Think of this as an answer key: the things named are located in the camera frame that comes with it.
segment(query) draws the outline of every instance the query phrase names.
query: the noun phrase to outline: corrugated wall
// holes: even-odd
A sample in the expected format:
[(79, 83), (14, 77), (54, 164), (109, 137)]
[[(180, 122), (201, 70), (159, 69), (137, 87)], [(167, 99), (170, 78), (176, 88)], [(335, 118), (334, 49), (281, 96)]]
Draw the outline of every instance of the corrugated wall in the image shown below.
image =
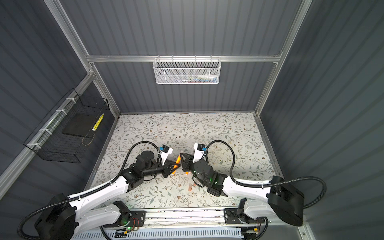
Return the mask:
[(62, 1), (91, 55), (274, 55), (299, 3)]
[[(286, 179), (328, 184), (317, 240), (381, 239), (384, 2), (314, 1), (261, 118)], [(318, 184), (298, 184), (313, 199)]]
[[(101, 97), (93, 83), (84, 92)], [(104, 115), (98, 132), (80, 164), (44, 161), (35, 156), (0, 201), (0, 239), (21, 239), (16, 228), (22, 218), (45, 206), (56, 194), (69, 195), (84, 190), (101, 149), (114, 122), (111, 112)], [(34, 223), (38, 215), (24, 226), (29, 235), (37, 236)]]
[(151, 63), (96, 63), (121, 112), (255, 110), (273, 63), (222, 63), (219, 84), (157, 84)]
[(0, 173), (86, 71), (43, 1), (0, 1)]

